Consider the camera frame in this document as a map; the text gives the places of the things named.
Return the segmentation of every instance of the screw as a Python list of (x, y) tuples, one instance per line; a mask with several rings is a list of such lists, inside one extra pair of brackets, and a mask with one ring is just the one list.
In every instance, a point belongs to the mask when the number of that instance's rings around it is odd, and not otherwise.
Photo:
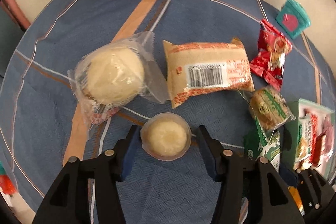
[(227, 157), (231, 157), (233, 155), (233, 152), (231, 150), (229, 150), (229, 149), (225, 149), (223, 151), (223, 155), (227, 156)]
[(113, 149), (106, 150), (104, 154), (106, 156), (113, 156), (114, 155), (114, 150)]
[(71, 157), (68, 159), (68, 162), (73, 163), (73, 162), (75, 162), (77, 159), (78, 159), (77, 157), (75, 157), (75, 156), (71, 156)]
[(265, 157), (260, 157), (259, 160), (260, 160), (260, 162), (261, 162), (262, 164), (266, 164), (266, 163), (268, 163), (268, 159), (265, 158)]

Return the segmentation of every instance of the barcode label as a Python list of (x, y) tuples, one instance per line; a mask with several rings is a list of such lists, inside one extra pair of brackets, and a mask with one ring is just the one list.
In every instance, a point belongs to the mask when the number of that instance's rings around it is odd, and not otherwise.
[(227, 87), (226, 64), (193, 64), (185, 66), (191, 88)]

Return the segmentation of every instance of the plastic wrap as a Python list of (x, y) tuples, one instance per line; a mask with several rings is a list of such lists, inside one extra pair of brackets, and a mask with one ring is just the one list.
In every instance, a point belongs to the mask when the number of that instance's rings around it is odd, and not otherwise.
[(294, 121), (285, 99), (273, 87), (267, 86), (254, 93), (244, 92), (244, 99), (250, 104), (251, 116), (255, 119), (260, 143), (267, 145), (274, 131), (286, 122)]
[(142, 148), (162, 161), (182, 157), (190, 147), (191, 130), (179, 115), (166, 112), (155, 115), (145, 123), (141, 132)]
[(98, 48), (68, 71), (85, 122), (107, 120), (137, 95), (161, 104), (169, 99), (153, 42), (152, 32), (135, 34)]
[(163, 47), (173, 108), (183, 104), (190, 96), (219, 90), (254, 91), (249, 60), (237, 37), (231, 43), (174, 45), (163, 41)]
[(284, 74), (285, 56), (291, 50), (292, 44), (283, 33), (266, 20), (261, 20), (259, 54), (251, 61), (251, 71), (279, 91)]

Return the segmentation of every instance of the red candy package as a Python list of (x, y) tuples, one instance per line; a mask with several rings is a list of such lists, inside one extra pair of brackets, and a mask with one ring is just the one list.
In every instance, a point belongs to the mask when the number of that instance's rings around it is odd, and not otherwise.
[(318, 117), (315, 114), (312, 114), (309, 110), (304, 110), (306, 115), (310, 118), (311, 122), (311, 142), (310, 142), (310, 158), (309, 162), (314, 163), (314, 158), (316, 158), (316, 138), (317, 138), (317, 126), (318, 126)]
[(284, 74), (285, 55), (292, 50), (292, 43), (265, 19), (260, 21), (259, 54), (250, 63), (251, 71), (280, 90)]

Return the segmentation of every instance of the blue gripper pad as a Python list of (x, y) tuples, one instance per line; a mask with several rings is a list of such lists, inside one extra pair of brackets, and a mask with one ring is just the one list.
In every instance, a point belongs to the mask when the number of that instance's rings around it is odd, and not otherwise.
[(129, 143), (128, 147), (125, 149), (125, 155), (122, 163), (122, 173), (121, 179), (124, 180), (132, 170), (133, 160), (135, 156), (135, 152), (137, 148), (140, 147), (140, 129), (139, 126), (132, 126), (127, 137), (124, 139), (127, 143)]

